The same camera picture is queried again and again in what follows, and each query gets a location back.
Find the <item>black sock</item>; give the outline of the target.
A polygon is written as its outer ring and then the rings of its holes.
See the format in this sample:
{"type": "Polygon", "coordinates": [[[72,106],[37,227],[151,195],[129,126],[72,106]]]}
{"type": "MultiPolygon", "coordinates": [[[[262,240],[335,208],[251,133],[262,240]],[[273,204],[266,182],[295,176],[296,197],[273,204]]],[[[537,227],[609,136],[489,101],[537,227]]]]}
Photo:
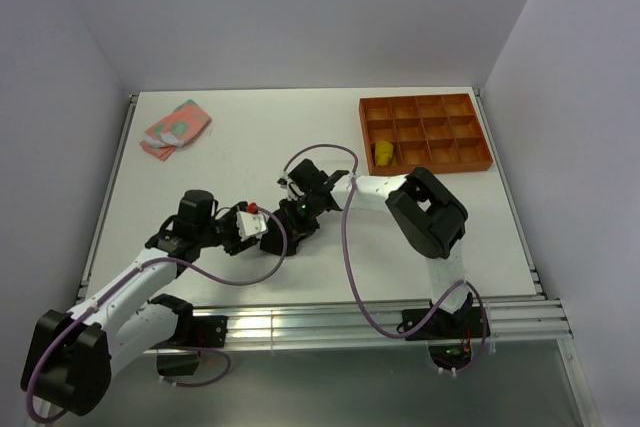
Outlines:
{"type": "Polygon", "coordinates": [[[260,239],[260,250],[272,255],[281,255],[283,245],[287,244],[286,256],[294,256],[300,243],[299,233],[288,220],[281,219],[280,223],[284,228],[285,235],[282,234],[281,229],[273,219],[268,220],[268,230],[260,239]]]}

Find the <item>yellow sock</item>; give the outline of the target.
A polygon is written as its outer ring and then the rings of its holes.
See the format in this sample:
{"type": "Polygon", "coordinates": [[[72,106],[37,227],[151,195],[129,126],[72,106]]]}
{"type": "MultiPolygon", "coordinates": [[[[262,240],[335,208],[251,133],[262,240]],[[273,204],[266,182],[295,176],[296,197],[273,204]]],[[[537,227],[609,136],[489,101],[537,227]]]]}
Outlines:
{"type": "Polygon", "coordinates": [[[396,165],[394,145],[389,141],[378,141],[374,145],[374,165],[391,167],[396,165]]]}

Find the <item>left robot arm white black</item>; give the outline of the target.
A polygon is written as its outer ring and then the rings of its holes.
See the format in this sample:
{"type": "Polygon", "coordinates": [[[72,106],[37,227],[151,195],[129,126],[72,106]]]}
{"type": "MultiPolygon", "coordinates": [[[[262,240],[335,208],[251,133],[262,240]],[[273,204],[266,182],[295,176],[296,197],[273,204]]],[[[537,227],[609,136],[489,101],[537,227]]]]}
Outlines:
{"type": "Polygon", "coordinates": [[[211,193],[186,191],[177,213],[114,280],[69,310],[49,310],[37,321],[21,378],[29,417],[40,424],[59,418],[39,413],[35,399],[61,414],[88,414],[112,378],[155,346],[200,351],[193,340],[193,305],[162,288],[186,271],[222,283],[196,266],[201,252],[221,247],[236,255],[261,240],[271,219],[270,212],[246,201],[220,214],[211,193]]]}

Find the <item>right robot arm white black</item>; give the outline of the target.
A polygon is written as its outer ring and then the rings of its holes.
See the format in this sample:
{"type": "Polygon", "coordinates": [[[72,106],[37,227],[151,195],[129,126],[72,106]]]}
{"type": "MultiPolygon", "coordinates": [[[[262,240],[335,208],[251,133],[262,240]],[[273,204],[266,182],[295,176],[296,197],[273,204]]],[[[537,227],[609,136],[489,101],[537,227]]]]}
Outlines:
{"type": "Polygon", "coordinates": [[[285,229],[262,237],[260,248],[278,255],[297,253],[302,241],[319,228],[318,217],[325,212],[352,208],[388,213],[408,244],[427,260],[432,296],[440,306],[433,312],[435,330],[452,337],[468,321],[464,310],[469,291],[464,286],[465,269],[461,242],[468,212],[436,176],[424,167],[391,177],[356,175],[348,170],[332,174],[305,159],[289,172],[284,171],[278,185],[287,191],[275,216],[285,229]]]}

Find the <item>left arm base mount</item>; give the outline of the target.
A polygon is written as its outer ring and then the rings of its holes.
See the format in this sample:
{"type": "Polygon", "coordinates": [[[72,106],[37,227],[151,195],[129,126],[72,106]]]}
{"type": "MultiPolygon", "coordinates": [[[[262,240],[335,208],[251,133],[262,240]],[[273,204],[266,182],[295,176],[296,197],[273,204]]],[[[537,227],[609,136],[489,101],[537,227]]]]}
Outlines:
{"type": "Polygon", "coordinates": [[[176,333],[152,347],[156,352],[156,370],[160,382],[173,387],[197,388],[221,380],[231,369],[231,357],[221,348],[227,333],[226,316],[193,317],[189,322],[179,321],[176,333]],[[207,380],[184,381],[203,365],[223,368],[207,380]]]}

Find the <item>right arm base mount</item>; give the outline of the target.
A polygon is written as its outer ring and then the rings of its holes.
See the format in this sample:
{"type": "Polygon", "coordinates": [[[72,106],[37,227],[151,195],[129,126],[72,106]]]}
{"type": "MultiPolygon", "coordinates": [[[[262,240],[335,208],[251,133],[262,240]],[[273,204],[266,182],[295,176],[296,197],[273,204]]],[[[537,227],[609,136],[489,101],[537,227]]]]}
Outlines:
{"type": "Polygon", "coordinates": [[[436,342],[429,345],[431,361],[441,373],[457,375],[474,360],[473,342],[484,347],[491,328],[486,312],[472,305],[471,297],[455,313],[438,309],[433,317],[416,333],[404,338],[407,342],[436,342]]]}

